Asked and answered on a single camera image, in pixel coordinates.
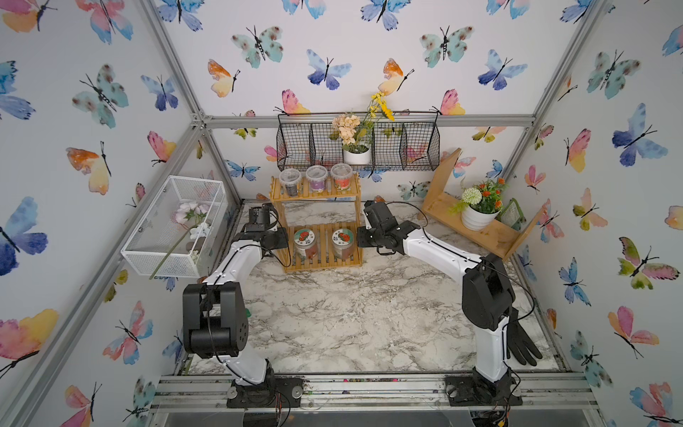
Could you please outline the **clear tub dark seeds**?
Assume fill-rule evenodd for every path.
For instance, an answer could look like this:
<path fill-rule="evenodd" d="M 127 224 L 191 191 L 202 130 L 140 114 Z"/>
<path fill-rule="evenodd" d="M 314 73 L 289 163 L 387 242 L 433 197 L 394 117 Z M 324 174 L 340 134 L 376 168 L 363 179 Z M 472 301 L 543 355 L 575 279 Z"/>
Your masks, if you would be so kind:
<path fill-rule="evenodd" d="M 294 168 L 285 169 L 279 175 L 279 182 L 283 188 L 283 192 L 288 197 L 299 196 L 299 186 L 301 181 L 301 172 Z"/>

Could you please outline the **two-tier bamboo slat shelf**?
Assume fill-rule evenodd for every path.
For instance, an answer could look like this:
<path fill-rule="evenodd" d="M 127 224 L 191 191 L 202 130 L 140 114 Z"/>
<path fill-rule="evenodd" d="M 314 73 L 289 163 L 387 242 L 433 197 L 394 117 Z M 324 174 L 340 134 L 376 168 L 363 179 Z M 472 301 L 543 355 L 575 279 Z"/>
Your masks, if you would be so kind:
<path fill-rule="evenodd" d="M 324 270 L 343 267 L 360 267 L 363 264 L 363 250 L 357 246 L 356 231 L 361 225 L 361 191 L 357 174 L 354 174 L 351 186 L 348 190 L 339 191 L 334 188 L 332 178 L 327 178 L 327 190 L 322 193 L 313 193 L 309 190 L 309 183 L 303 180 L 299 186 L 298 197 L 288 197 L 283 192 L 279 178 L 273 177 L 270 183 L 270 202 L 279 213 L 279 222 L 286 228 L 288 236 L 288 249 L 279 249 L 277 254 L 281 257 L 290 254 L 292 261 L 284 268 L 286 273 L 305 272 L 306 270 Z M 287 203 L 293 202 L 352 202 L 355 209 L 355 219 L 350 222 L 331 222 L 329 220 L 320 222 L 299 222 L 289 225 L 286 220 L 285 207 Z M 318 256 L 313 261 L 303 263 L 293 247 L 293 235 L 295 231 L 310 228 L 318 235 Z M 335 230 L 347 228 L 353 231 L 355 238 L 355 249 L 353 255 L 346 260 L 339 260 L 334 256 L 332 244 L 332 234 Z"/>

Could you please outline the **clear tub red seeds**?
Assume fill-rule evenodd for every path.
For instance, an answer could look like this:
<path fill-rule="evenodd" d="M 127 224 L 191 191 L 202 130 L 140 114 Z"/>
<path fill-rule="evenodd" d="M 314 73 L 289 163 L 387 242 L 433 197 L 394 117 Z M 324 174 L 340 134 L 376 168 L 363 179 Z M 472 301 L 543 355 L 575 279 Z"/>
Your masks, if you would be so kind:
<path fill-rule="evenodd" d="M 331 167 L 330 175 L 334 183 L 334 188 L 339 191 L 345 191 L 351 186 L 354 171 L 350 165 L 339 163 Z"/>

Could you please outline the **clear tub purple seeds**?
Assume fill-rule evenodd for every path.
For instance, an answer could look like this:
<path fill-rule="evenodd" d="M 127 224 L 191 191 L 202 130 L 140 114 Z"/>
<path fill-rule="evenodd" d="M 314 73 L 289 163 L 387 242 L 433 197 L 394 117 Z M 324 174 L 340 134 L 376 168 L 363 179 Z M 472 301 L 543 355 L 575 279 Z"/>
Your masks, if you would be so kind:
<path fill-rule="evenodd" d="M 328 171 L 323 165 L 312 165 L 306 170 L 305 175 L 311 192 L 322 193 L 327 190 Z"/>

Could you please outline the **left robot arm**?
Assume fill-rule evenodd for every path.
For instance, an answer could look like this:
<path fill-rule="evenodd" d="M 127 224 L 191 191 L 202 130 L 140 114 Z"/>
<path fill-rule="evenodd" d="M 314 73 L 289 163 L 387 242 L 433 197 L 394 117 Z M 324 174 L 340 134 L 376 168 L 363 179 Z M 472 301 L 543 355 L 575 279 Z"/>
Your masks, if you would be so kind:
<path fill-rule="evenodd" d="M 184 350 L 217 359 L 240 386 L 267 384 L 270 363 L 248 343 L 249 324 L 241 282 L 265 255 L 288 245 L 273 204 L 249 209 L 249 219 L 216 270 L 182 294 Z"/>

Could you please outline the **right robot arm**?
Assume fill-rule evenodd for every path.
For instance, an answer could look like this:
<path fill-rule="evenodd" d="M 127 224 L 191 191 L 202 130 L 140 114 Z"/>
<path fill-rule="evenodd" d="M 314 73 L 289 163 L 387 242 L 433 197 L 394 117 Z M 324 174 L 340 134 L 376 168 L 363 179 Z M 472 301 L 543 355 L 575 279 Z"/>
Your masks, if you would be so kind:
<path fill-rule="evenodd" d="M 487 382 L 501 381 L 509 370 L 507 328 L 515 301 L 502 259 L 495 254 L 469 253 L 435 238 L 414 222 L 399 222 L 384 202 L 366 202 L 363 214 L 366 224 L 358 228 L 359 247 L 373 247 L 380 255 L 415 258 L 462 286 L 462 312 L 476 336 L 475 371 Z"/>

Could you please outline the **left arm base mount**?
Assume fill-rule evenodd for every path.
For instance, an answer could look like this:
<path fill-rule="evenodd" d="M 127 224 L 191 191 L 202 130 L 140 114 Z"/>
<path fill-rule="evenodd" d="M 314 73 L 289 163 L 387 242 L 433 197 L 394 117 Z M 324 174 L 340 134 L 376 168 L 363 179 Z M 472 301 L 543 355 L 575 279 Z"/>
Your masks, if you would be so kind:
<path fill-rule="evenodd" d="M 233 381 L 227 395 L 227 408 L 297 408 L 301 406 L 304 381 L 296 377 L 267 376 L 260 385 Z"/>

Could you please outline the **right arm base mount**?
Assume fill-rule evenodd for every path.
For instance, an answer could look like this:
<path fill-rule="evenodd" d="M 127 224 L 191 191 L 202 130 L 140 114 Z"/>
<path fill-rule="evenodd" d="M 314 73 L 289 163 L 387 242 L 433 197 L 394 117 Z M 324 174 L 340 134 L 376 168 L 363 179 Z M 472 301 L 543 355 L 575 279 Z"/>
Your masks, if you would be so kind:
<path fill-rule="evenodd" d="M 510 372 L 500 380 L 490 382 L 476 370 L 471 375 L 447 376 L 445 393 L 451 407 L 521 406 L 523 400 L 515 396 L 516 385 Z"/>

